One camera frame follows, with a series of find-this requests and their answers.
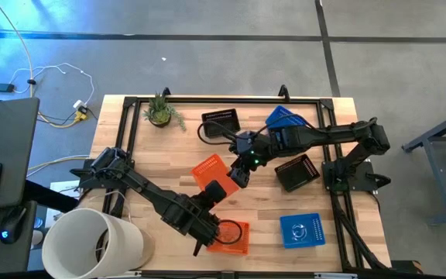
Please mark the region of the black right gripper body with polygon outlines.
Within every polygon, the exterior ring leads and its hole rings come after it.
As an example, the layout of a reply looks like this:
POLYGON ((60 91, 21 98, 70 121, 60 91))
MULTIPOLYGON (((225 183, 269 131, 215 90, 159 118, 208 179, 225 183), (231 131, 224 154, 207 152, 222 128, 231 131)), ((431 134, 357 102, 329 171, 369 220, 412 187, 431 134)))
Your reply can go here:
POLYGON ((242 169, 255 171, 259 166, 266 166, 272 160, 271 140, 269 136, 246 131, 237 135, 228 150, 242 158, 242 169))

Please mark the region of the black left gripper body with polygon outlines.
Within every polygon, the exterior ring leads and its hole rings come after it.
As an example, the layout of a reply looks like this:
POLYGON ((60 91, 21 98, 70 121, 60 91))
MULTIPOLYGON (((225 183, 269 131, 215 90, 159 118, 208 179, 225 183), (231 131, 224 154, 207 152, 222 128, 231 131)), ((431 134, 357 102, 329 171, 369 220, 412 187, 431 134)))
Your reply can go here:
POLYGON ((175 218, 177 231, 184 236, 189 234, 206 246, 209 225, 216 222, 219 224, 218 217, 210 213, 214 204, 205 193, 192 196, 180 194, 176 201, 179 203, 179 212, 175 218))

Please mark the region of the black plastic basket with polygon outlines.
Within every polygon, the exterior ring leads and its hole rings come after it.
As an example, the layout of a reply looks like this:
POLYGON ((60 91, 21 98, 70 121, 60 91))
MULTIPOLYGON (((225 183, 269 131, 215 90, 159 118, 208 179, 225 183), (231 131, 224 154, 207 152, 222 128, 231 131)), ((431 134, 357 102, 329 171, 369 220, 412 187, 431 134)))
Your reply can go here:
MULTIPOLYGON (((236 133, 241 129, 235 108, 216 112, 206 112, 201 115, 201 119, 203 122, 216 122, 233 133, 236 133)), ((223 132, 224 130, 220 126, 216 126, 214 123, 208 123, 204 126, 204 134, 208 138, 221 136, 223 132)))
POLYGON ((274 171, 287 192, 295 191, 320 177, 317 168, 306 154, 276 167, 274 171))

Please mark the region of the white cylindrical lamp shade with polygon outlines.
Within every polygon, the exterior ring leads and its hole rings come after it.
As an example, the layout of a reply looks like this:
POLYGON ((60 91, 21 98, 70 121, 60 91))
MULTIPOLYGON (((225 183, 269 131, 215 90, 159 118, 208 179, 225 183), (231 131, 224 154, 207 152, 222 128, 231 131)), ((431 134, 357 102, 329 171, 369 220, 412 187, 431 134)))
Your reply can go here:
POLYGON ((91 208, 78 208, 50 228, 42 260, 46 272, 56 279, 92 279, 140 267, 142 250, 137 226, 91 208))

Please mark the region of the potted green succulent plant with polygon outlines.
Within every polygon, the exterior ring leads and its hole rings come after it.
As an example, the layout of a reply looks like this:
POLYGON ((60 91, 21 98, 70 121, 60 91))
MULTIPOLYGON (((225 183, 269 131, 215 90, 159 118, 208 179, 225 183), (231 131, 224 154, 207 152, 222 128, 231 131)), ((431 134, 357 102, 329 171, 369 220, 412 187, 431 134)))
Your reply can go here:
POLYGON ((180 128, 184 132, 187 130, 183 116, 160 93, 149 99, 148 109, 143 111, 142 117, 158 128, 167 126, 175 118, 180 128))

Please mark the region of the black padded bar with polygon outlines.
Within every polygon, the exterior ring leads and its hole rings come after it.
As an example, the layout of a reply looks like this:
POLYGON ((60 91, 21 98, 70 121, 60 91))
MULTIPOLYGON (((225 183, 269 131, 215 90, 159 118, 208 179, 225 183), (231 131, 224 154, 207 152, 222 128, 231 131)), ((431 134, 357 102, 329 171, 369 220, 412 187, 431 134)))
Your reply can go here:
POLYGON ((25 202, 34 201, 39 205, 64 213, 72 211, 79 205, 76 198, 45 188, 32 181, 25 182, 22 200, 25 202))

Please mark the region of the black computer mouse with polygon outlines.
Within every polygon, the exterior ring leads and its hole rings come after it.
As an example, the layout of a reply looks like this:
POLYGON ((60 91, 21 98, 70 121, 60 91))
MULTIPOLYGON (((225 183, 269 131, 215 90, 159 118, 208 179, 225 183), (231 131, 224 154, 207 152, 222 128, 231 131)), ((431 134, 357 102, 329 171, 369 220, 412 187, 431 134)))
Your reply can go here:
POLYGON ((26 208, 22 205, 12 208, 2 219, 0 240, 4 244, 13 244, 21 235, 22 221, 26 216, 26 208))

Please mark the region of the grey desk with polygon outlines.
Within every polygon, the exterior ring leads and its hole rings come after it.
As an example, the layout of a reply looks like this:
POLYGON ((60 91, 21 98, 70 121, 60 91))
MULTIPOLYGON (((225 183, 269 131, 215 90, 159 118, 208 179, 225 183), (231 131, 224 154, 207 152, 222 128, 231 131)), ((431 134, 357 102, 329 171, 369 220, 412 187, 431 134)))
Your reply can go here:
POLYGON ((38 107, 38 98, 0 102, 0 229, 12 208, 26 208, 20 237, 11 244, 0 240, 0 273, 25 272, 29 263, 36 203, 22 199, 38 107))

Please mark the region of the black aluminium table frame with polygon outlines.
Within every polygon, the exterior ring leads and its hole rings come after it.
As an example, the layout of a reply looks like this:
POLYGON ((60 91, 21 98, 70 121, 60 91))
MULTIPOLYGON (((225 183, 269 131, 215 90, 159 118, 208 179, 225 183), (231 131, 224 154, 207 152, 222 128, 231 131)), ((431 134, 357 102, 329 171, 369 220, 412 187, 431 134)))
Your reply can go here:
MULTIPOLYGON (((91 156, 96 157, 105 147, 116 143, 118 126, 125 97, 133 95, 105 95, 98 126, 94 135, 91 156)), ((357 122, 353 98, 292 97, 292 103, 283 104, 283 97, 250 96, 180 96, 171 95, 169 102, 185 118, 184 133, 171 122, 158 129, 139 119, 133 158, 136 170, 161 188, 197 194, 197 184, 190 175, 192 167, 213 153, 218 153, 226 165, 235 156, 227 146, 209 146, 202 143, 195 131, 201 123, 201 114, 222 109, 236 108, 242 130, 260 129, 267 116, 280 103, 290 111, 302 115, 312 125, 322 126, 317 108, 322 109, 328 125, 329 111, 321 101, 331 101, 339 125, 357 122)), ((155 214, 152 206, 136 193, 127 198, 132 210, 132 221, 148 231, 155 239, 156 249, 147 270, 233 270, 233 271, 341 271, 338 241, 335 231, 331 198, 321 179, 297 191, 286 193, 276 179, 274 168, 292 158, 269 162, 252 174, 249 186, 239 190, 214 208, 222 219, 248 222, 250 227, 249 254, 246 256, 212 253, 202 247, 197 257, 192 256, 195 240, 171 229, 155 214), (324 228, 326 244, 323 246, 285 249, 280 235, 282 215, 318 212, 324 228)), ((360 235, 377 258, 390 266, 383 226, 376 201, 369 194, 352 193, 355 221, 360 235)))

